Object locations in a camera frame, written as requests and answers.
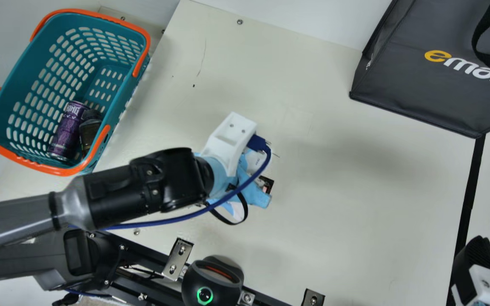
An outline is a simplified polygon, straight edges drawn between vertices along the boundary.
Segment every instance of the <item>teal plastic basket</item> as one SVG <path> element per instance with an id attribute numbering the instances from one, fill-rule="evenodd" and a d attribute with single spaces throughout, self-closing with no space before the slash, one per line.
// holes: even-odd
<path id="1" fill-rule="evenodd" d="M 91 172 L 148 64 L 148 33 L 97 12 L 65 9 L 48 14 L 0 88 L 0 154 L 57 176 Z M 94 145 L 70 163 L 47 149 L 66 103 L 101 112 Z"/>

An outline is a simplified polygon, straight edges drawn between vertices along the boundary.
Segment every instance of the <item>purple can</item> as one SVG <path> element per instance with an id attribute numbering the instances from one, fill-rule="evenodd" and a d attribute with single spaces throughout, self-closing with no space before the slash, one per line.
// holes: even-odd
<path id="1" fill-rule="evenodd" d="M 69 101 L 64 110 L 64 115 L 56 135 L 48 147 L 48 155 L 53 159 L 68 162 L 74 159 L 79 142 L 80 117 L 89 107 L 77 101 Z"/>

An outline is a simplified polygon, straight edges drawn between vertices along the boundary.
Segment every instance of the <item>black shopping bag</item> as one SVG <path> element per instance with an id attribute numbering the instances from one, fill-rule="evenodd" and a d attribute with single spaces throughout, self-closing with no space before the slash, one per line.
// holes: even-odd
<path id="1" fill-rule="evenodd" d="M 490 0 L 393 0 L 350 97 L 478 138 L 490 131 Z"/>

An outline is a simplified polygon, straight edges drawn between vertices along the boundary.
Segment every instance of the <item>light blue cloth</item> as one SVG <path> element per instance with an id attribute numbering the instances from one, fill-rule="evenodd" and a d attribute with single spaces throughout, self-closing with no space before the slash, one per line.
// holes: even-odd
<path id="1" fill-rule="evenodd" d="M 236 185 L 238 182 L 245 182 L 250 176 L 247 174 L 247 159 L 245 155 L 251 152 L 247 151 L 245 154 L 241 154 L 239 158 L 239 164 L 237 165 L 236 176 L 229 178 L 226 176 L 226 171 L 224 167 L 214 158 L 205 157 L 204 159 L 210 164 L 214 173 L 214 187 L 212 192 L 210 193 L 210 198 L 208 199 L 208 203 L 215 203 L 218 199 L 222 198 L 226 193 L 226 189 L 229 184 Z M 249 184 L 249 186 L 245 187 L 245 189 L 241 192 L 243 197 L 247 201 L 249 205 L 255 205 L 257 207 L 267 208 L 270 205 L 271 196 L 262 191 L 262 189 L 254 183 Z M 235 195 L 230 199 L 230 202 L 238 202 L 241 203 L 241 200 Z M 234 215 L 234 209 L 230 203 L 222 204 L 222 207 L 226 209 L 230 214 Z"/>

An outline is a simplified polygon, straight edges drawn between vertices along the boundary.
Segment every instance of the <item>orange basket handle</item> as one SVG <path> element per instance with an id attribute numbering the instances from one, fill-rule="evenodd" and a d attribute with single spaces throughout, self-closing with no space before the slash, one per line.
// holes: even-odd
<path id="1" fill-rule="evenodd" d="M 74 8 L 67 8 L 67 9 L 63 8 L 61 10 L 56 10 L 56 11 L 53 11 L 50 14 L 46 15 L 43 18 L 43 20 L 41 20 L 41 22 L 37 25 L 35 30 L 33 31 L 33 34 L 31 35 L 31 38 L 29 39 L 29 41 L 33 41 L 33 38 L 35 37 L 35 35 L 37 35 L 37 33 L 39 31 L 41 31 L 42 27 L 45 25 L 47 20 L 49 20 L 52 16 L 54 16 L 56 14 L 61 14 L 63 12 L 74 12 L 76 14 L 82 14 L 82 15 L 92 16 L 95 18 L 101 18 L 103 20 L 111 21 L 113 23 L 118 23 L 119 25 L 121 25 L 123 27 L 127 27 L 129 29 L 132 29 L 134 31 L 141 33 L 145 37 L 146 46 L 145 46 L 145 50 L 143 50 L 139 60 L 137 61 L 137 64 L 136 64 L 136 67 L 134 68 L 134 72 L 132 73 L 132 76 L 137 77 L 138 75 L 140 75 L 141 65 L 144 62 L 146 55 L 148 54 L 148 49 L 150 49 L 150 35 L 143 28 L 138 27 L 138 26 L 134 25 L 133 23 L 128 23 L 127 21 L 116 19 L 115 17 L 103 15 L 103 14 L 100 14 L 100 13 L 94 12 L 94 11 L 81 10 L 79 8 L 78 9 L 77 8 L 75 8 L 75 9 Z"/>
<path id="2" fill-rule="evenodd" d="M 25 165 L 26 167 L 35 169 L 37 171 L 53 174 L 55 176 L 74 176 L 75 174 L 79 173 L 84 168 L 86 168 L 88 164 L 92 161 L 95 153 L 97 152 L 97 149 L 99 149 L 101 143 L 103 142 L 103 140 L 105 140 L 105 136 L 107 136 L 110 130 L 111 130 L 111 126 L 109 124 L 103 127 L 99 137 L 97 138 L 96 143 L 90 149 L 90 153 L 88 153 L 87 157 L 83 159 L 83 161 L 80 164 L 76 165 L 73 168 L 65 169 L 65 168 L 58 168 L 45 164 L 39 164 L 37 162 L 30 161 L 29 159 L 25 159 L 24 157 L 18 156 L 16 153 L 9 151 L 8 149 L 2 147 L 1 145 L 0 145 L 0 154 L 12 161 L 15 161 L 21 165 Z"/>

